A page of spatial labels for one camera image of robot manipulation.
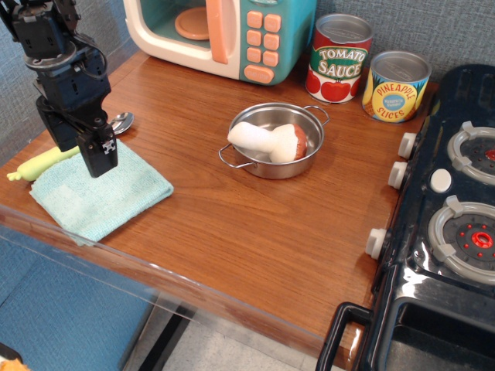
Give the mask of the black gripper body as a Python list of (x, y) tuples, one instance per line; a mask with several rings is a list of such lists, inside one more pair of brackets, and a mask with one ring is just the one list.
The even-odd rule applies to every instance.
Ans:
[(108, 124), (102, 102), (111, 92), (107, 58), (84, 34), (69, 37), (66, 47), (65, 53), (53, 58), (27, 56), (25, 64), (36, 72), (39, 91), (50, 109), (76, 131), (102, 130)]

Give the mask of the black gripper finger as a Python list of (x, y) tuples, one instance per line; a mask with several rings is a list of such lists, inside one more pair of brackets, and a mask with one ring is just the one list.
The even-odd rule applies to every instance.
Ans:
[(77, 146), (79, 123), (73, 115), (46, 104), (37, 104), (36, 108), (59, 150), (69, 151)]
[(77, 136), (77, 145), (92, 178), (98, 178), (118, 165), (117, 141), (112, 127), (101, 118)]

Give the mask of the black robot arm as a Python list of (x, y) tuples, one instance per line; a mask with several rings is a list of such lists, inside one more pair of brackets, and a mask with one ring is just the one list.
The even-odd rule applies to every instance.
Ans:
[(74, 1), (3, 1), (1, 19), (36, 72), (36, 108), (61, 151), (77, 147), (94, 178), (118, 164), (117, 142), (102, 107), (111, 92), (106, 56), (77, 31)]

